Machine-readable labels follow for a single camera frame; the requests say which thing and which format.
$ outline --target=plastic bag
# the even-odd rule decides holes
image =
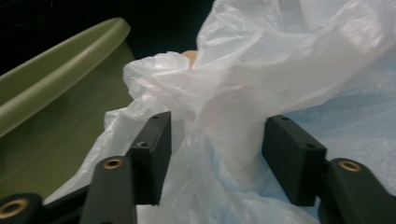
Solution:
[[[88,184],[97,161],[125,153],[148,117],[170,109],[173,155],[161,206],[138,206],[140,223],[318,223],[315,209],[288,203],[268,169],[260,153],[263,124],[273,115],[323,104],[343,87],[351,93],[373,85],[375,78],[364,75],[353,80],[365,79],[367,86],[348,81],[395,44],[395,10],[387,0],[216,1],[198,35],[192,69],[173,52],[125,66],[135,100],[106,115],[106,131],[76,176],[47,202]],[[335,99],[342,101],[340,94]],[[291,115],[337,148],[315,129],[316,112],[308,112]],[[344,116],[319,118],[336,132],[336,115]],[[388,150],[396,158],[394,148]]]

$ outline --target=green surface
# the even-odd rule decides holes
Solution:
[[[0,119],[0,198],[20,192],[49,196],[80,166],[104,130],[105,112],[132,102],[122,81],[122,67],[133,59],[124,42],[129,26],[115,19],[95,27],[0,79],[0,114],[15,119]],[[57,55],[63,56],[53,62]]]

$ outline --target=dark background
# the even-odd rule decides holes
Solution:
[[[213,0],[0,0],[0,75],[101,21],[122,17],[136,59],[196,49]]]

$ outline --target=translucent plastic sheet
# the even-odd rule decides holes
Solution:
[[[47,202],[88,184],[97,161],[125,153],[148,117],[171,110],[161,206],[139,206],[140,223],[318,223],[315,209],[287,202],[260,152],[266,118],[315,105],[290,116],[329,158],[373,164],[394,193],[396,131],[382,118],[394,120],[395,73],[381,62],[396,55],[384,56],[396,41],[395,2],[311,2],[216,1],[192,69],[173,52],[127,64],[135,100],[107,114],[81,169]]]

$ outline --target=olive green container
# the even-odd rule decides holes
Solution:
[[[81,165],[106,111],[132,102],[130,26],[104,21],[0,77],[0,198],[49,196]]]

